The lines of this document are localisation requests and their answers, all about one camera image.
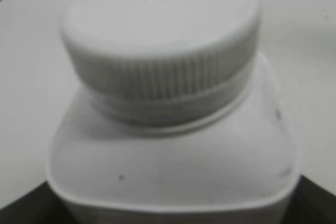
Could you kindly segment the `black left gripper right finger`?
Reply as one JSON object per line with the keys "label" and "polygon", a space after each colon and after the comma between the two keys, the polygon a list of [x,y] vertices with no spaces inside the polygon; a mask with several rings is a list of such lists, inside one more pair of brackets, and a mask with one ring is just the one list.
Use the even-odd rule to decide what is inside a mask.
{"label": "black left gripper right finger", "polygon": [[335,195],[302,176],[282,223],[335,224],[335,214]]}

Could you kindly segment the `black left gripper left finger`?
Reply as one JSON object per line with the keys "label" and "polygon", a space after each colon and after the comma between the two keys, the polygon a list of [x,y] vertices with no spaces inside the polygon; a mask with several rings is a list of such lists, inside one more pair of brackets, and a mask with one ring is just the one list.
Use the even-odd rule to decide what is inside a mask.
{"label": "black left gripper left finger", "polygon": [[13,203],[1,208],[2,224],[71,224],[77,223],[46,182]]}

